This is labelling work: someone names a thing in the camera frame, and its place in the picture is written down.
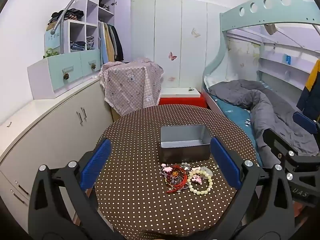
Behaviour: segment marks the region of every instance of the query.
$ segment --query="butterfly sticker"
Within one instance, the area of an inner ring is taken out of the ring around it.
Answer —
[[[201,34],[196,33],[196,28],[193,28],[193,29],[192,29],[191,34],[192,34],[195,38],[197,38],[197,37],[201,36]]]
[[[173,56],[172,52],[170,52],[169,54],[169,59],[171,59],[172,61],[175,60],[177,58],[177,56]]]

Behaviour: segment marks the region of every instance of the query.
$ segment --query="round table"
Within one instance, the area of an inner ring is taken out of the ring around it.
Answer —
[[[205,124],[229,149],[257,164],[247,135],[232,121],[209,109],[189,105],[144,108],[121,117],[102,134],[112,143],[112,153],[95,184],[100,211],[125,238],[151,240],[161,234],[187,236],[212,227],[223,215],[236,190],[229,187],[211,156],[191,163],[213,172],[207,195],[189,190],[167,194],[160,174],[160,127]],[[205,188],[193,183],[194,188]]]

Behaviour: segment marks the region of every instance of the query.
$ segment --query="silver screw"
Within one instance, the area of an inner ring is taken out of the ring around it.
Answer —
[[[46,166],[45,165],[41,165],[40,167],[39,167],[39,171],[44,171],[46,169]]]
[[[279,165],[279,164],[276,164],[276,165],[275,165],[275,168],[276,168],[276,170],[278,170],[278,171],[282,170],[282,167],[281,167],[281,165]]]
[[[287,174],[287,179],[288,179],[288,180],[292,180],[292,179],[293,179],[293,175],[292,175],[291,173],[288,173],[288,174]]]
[[[74,167],[77,166],[77,162],[71,161],[71,162],[68,163],[68,166],[69,166],[70,168],[74,168]]]
[[[252,161],[250,161],[250,160],[246,160],[246,161],[244,162],[244,164],[245,164],[246,166],[248,166],[248,167],[251,167],[251,166],[253,165]]]

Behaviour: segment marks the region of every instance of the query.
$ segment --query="bunk bed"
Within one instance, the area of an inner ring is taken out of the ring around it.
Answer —
[[[265,25],[273,27],[273,31],[270,33]],[[288,104],[292,110],[299,111],[296,108],[297,101],[320,55],[318,25],[319,8],[316,3],[303,0],[252,0],[220,14],[220,49],[204,70],[202,94],[212,110],[218,109],[244,130],[256,149],[259,165],[268,167],[279,163],[279,160],[273,155],[266,156],[261,150],[261,143],[260,146],[257,144],[257,131],[252,125],[250,109],[233,105],[226,99],[214,96],[215,93],[211,91],[220,82],[240,79],[237,74],[228,71],[228,42],[236,39],[258,45],[257,75],[255,79],[251,76],[248,80],[260,82],[264,88],[261,91],[280,96],[280,100],[284,101],[280,101],[281,104]],[[292,48],[295,53],[290,55],[288,48]],[[301,137],[304,137],[304,130],[300,132]],[[315,141],[310,144],[316,147]]]

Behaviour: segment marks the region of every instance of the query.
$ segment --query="metal box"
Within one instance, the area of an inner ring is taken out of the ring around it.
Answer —
[[[162,126],[161,163],[206,161],[210,158],[211,135],[204,124]]]

